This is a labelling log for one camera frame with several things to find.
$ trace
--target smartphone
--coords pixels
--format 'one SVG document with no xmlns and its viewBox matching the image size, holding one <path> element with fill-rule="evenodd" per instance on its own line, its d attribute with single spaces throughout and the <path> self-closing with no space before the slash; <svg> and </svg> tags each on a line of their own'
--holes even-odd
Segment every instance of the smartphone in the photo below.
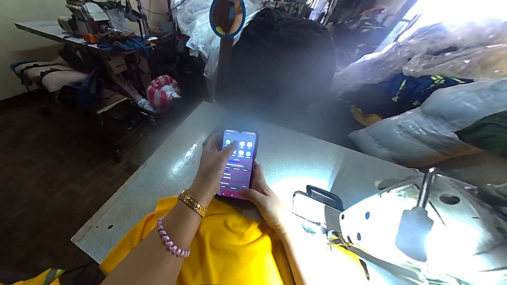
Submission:
<svg viewBox="0 0 507 285">
<path fill-rule="evenodd" d="M 224 174 L 220 180 L 218 195 L 244 199 L 239 196 L 239 189 L 250 188 L 252 168 L 257 155 L 257 134 L 249 131 L 226 129 L 222 148 L 233 141 L 238 141 L 238 150 L 234 151 L 227 161 Z"/>
</svg>

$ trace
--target plastic bag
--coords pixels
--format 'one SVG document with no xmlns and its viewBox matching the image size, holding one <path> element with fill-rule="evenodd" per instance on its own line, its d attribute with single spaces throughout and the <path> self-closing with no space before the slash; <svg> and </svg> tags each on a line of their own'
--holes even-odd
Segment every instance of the plastic bag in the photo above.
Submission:
<svg viewBox="0 0 507 285">
<path fill-rule="evenodd" d="M 421 107 L 354 131 L 349 138 L 361 152 L 407 167 L 480 152 L 454 131 L 507 110 L 505 94 L 507 78 L 439 89 Z"/>
<path fill-rule="evenodd" d="M 178 82 L 167 75 L 153 79 L 146 89 L 148 101 L 150 101 L 156 112 L 164 111 L 178 98 L 181 98 L 179 93 Z"/>
<path fill-rule="evenodd" d="M 499 19 L 450 27 L 441 23 L 422 27 L 410 37 L 394 43 L 390 48 L 387 47 L 379 53 L 367 54 L 336 73 L 332 91 L 339 96 L 347 91 L 359 89 L 364 83 L 385 81 L 394 74 L 402 73 L 404 65 L 419 55 L 438 54 L 449 47 L 462 51 L 501 43 L 507 43 L 507 24 Z"/>
<path fill-rule="evenodd" d="M 260 0 L 244 0 L 246 8 L 245 26 L 255 17 L 256 12 L 262 7 Z M 213 79 L 218 67 L 220 38 L 211 29 L 209 23 L 209 9 L 212 0 L 181 0 L 174 2 L 177 7 L 177 20 L 183 34 L 190 36 L 187 47 L 190 55 L 203 57 L 206 67 L 204 76 Z M 234 36 L 236 43 L 241 32 Z"/>
<path fill-rule="evenodd" d="M 403 66 L 403 74 L 414 77 L 438 74 L 476 81 L 505 77 L 507 45 L 479 47 L 437 56 L 417 55 Z"/>
</svg>

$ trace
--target forearm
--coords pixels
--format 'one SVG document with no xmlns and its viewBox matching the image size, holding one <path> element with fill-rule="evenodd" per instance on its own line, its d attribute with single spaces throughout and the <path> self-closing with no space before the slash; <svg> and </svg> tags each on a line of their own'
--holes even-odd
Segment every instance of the forearm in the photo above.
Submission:
<svg viewBox="0 0 507 285">
<path fill-rule="evenodd" d="M 213 198 L 212 193 L 208 194 L 195 187 L 190 187 L 187 193 L 206 207 Z M 200 222 L 199 214 L 182 201 L 178 201 L 165 216 L 163 226 L 178 248 L 188 250 Z M 174 284 L 183 260 L 167 250 L 155 228 L 118 264 L 102 284 Z"/>
<path fill-rule="evenodd" d="M 298 244 L 300 246 L 304 244 L 300 243 L 302 242 L 301 239 L 304 234 L 305 232 L 301 226 L 298 228 L 298 224 L 294 217 L 292 217 L 291 214 L 287 214 L 278 235 L 283 242 L 283 248 L 287 254 L 287 259 L 291 266 L 292 275 L 296 285 L 310 284 L 308 277 L 305 276 L 303 272 L 302 260 L 304 259 L 304 256 L 302 256 L 300 249 L 297 247 Z"/>
<path fill-rule="evenodd" d="M 332 270 L 326 241 L 305 232 L 298 218 L 288 214 L 279 232 L 296 285 L 323 284 L 322 272 Z"/>
</svg>

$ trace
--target sewing machine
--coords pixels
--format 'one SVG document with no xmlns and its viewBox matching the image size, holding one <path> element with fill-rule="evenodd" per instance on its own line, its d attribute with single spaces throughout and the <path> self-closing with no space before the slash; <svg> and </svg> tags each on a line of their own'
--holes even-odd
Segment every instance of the sewing machine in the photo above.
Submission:
<svg viewBox="0 0 507 285">
<path fill-rule="evenodd" d="M 79 36 L 96 35 L 112 29 L 129 31 L 127 21 L 137 22 L 141 35 L 150 35 L 146 14 L 140 1 L 136 11 L 127 0 L 125 6 L 120 0 L 67 0 L 65 5 L 72 13 L 71 17 L 59 17 L 58 24 L 67 33 Z"/>
<path fill-rule="evenodd" d="M 368 278 L 388 284 L 505 283 L 507 222 L 498 191 L 446 177 L 435 168 L 424 177 L 420 173 L 372 187 L 378 194 L 342 212 L 332 206 L 340 205 L 334 199 L 323 201 L 326 208 L 320 217 L 312 213 L 311 221 L 325 228 L 330 244 L 357 254 Z"/>
</svg>

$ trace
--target red and white striped bag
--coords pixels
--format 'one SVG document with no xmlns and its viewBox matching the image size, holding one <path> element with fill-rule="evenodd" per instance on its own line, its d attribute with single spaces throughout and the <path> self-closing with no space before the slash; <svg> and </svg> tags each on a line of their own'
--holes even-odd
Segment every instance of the red and white striped bag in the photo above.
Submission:
<svg viewBox="0 0 507 285">
<path fill-rule="evenodd" d="M 162 87 L 170 85 L 174 88 L 175 92 L 166 92 L 162 90 Z M 148 95 L 148 101 L 153 106 L 155 112 L 161 112 L 165 110 L 167 107 L 172 105 L 177 98 L 181 98 L 180 89 L 178 82 L 173 78 L 162 75 L 159 76 L 148 85 L 146 90 L 146 94 Z"/>
</svg>

